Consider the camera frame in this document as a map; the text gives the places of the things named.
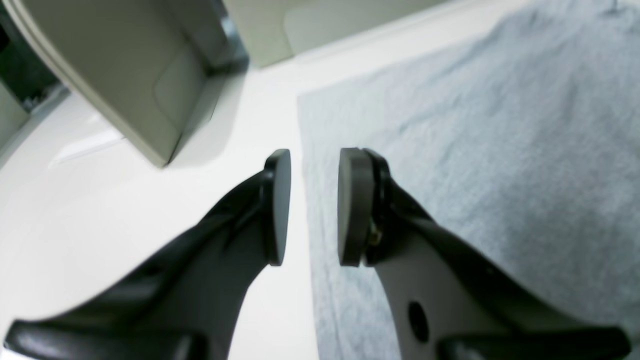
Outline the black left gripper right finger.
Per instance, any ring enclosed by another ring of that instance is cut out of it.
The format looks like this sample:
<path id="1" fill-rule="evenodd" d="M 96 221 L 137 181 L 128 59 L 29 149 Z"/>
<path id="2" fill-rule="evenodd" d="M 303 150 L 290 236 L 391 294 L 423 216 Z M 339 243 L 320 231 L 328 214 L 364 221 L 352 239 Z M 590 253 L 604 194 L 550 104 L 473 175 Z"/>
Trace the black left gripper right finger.
<path id="1" fill-rule="evenodd" d="M 393 179 L 384 157 L 342 148 L 337 251 L 373 268 L 403 360 L 622 360 L 618 326 L 564 313 L 440 226 Z"/>

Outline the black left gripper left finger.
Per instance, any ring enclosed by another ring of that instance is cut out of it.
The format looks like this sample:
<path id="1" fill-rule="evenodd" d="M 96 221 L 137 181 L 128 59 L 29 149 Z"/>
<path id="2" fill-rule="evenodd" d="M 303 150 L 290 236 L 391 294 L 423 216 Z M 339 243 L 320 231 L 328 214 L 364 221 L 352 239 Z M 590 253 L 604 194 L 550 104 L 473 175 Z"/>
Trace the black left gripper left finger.
<path id="1" fill-rule="evenodd" d="M 16 320 L 4 348 L 35 360 L 226 360 L 243 301 L 287 243 L 291 153 L 275 150 L 197 223 L 88 301 Z"/>

